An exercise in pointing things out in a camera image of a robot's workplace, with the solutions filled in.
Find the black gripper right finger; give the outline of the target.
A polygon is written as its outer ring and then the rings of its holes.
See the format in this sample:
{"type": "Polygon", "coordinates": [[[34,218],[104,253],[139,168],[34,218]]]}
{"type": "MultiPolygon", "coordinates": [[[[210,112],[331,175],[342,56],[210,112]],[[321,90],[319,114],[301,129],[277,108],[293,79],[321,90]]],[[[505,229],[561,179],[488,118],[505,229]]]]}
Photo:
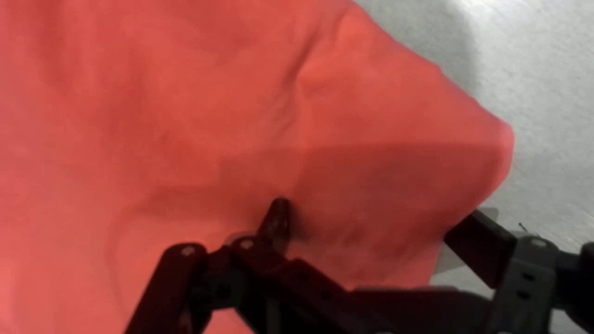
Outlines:
{"type": "Polygon", "coordinates": [[[444,244],[488,287],[498,288],[513,261],[553,266],[559,249],[537,236],[516,238],[475,210],[451,229],[444,244]]]}

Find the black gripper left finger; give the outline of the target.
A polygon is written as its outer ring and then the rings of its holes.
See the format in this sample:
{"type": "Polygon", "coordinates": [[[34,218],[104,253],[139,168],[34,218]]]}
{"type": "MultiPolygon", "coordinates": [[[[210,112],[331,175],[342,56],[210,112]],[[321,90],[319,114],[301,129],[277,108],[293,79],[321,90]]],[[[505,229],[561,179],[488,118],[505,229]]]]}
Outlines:
{"type": "Polygon", "coordinates": [[[279,255],[288,251],[292,240],[292,203],[284,198],[275,199],[254,235],[240,236],[232,248],[251,251],[264,246],[279,255]]]}

